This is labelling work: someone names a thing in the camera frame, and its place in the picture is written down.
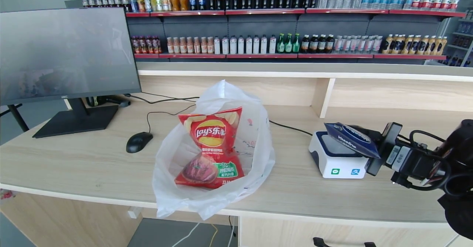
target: lay's potato chips bag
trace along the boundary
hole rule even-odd
[[[216,189],[244,176],[233,149],[242,108],[212,115],[181,114],[179,119],[202,152],[179,173],[174,182]]]

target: white plastic bag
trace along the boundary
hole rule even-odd
[[[243,108],[236,133],[235,150],[245,176],[214,190],[176,185],[176,176],[200,153],[189,133],[179,123],[164,138],[156,154],[153,190],[158,218],[188,207],[206,220],[228,204],[254,193],[265,181],[274,166],[275,154],[268,113],[258,97],[222,80],[201,95],[193,113],[213,114],[236,107]]]

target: computer mouse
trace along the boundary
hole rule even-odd
[[[145,131],[137,133],[128,139],[126,151],[128,153],[140,152],[151,139],[153,139],[153,135],[150,133]]]

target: green bottle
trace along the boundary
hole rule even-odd
[[[280,33],[279,34],[279,40],[278,40],[278,48],[277,48],[277,52],[278,53],[284,53],[284,34],[283,33]]]
[[[292,52],[299,53],[299,33],[294,36],[294,43],[292,43]]]
[[[288,33],[287,34],[287,41],[286,41],[286,47],[284,48],[284,51],[286,53],[291,53],[292,51],[292,42],[291,42],[292,34]]]

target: white cable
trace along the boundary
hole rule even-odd
[[[196,229],[196,227],[197,227],[199,224],[200,224],[200,222],[197,223],[197,225],[191,230],[191,232],[189,232],[189,234],[187,234],[187,236],[183,237],[181,240],[179,240],[178,242],[176,242],[174,245],[172,245],[172,247],[176,247],[181,241],[187,239],[187,238],[192,234],[192,232]]]
[[[230,233],[230,240],[228,240],[228,246],[230,247],[230,243],[232,243],[232,237],[233,237],[233,230],[235,229],[237,225],[235,224],[235,216],[233,216],[233,227],[232,227],[232,233]]]

